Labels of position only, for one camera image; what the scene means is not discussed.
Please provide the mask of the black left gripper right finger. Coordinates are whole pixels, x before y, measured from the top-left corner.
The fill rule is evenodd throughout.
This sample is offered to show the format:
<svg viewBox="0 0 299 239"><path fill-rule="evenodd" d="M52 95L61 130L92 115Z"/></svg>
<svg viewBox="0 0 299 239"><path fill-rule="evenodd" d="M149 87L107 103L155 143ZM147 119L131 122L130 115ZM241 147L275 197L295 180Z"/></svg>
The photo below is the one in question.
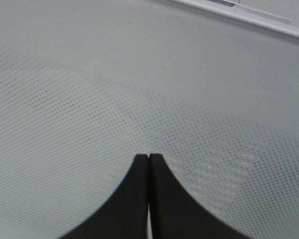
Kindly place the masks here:
<svg viewBox="0 0 299 239"><path fill-rule="evenodd" d="M154 239L245 239L184 189L161 154L149 156L149 211Z"/></svg>

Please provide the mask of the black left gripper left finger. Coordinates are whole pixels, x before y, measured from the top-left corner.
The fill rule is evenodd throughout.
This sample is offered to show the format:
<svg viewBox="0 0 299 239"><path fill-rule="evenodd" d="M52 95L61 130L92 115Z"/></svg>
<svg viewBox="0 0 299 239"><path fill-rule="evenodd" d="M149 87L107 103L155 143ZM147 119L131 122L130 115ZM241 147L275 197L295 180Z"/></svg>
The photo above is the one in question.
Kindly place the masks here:
<svg viewBox="0 0 299 239"><path fill-rule="evenodd" d="M138 154L117 189L63 239L146 239L149 158Z"/></svg>

